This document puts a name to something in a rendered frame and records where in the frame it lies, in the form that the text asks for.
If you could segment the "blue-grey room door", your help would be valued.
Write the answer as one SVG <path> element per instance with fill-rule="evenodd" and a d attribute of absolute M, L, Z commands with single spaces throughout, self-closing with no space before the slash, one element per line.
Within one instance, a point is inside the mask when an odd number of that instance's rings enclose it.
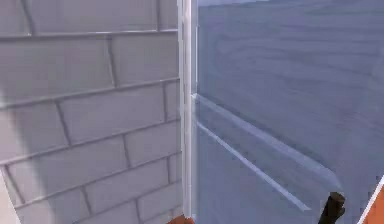
<path fill-rule="evenodd" d="M 384 176 L 384 0 L 197 1 L 197 224 L 359 224 Z"/>

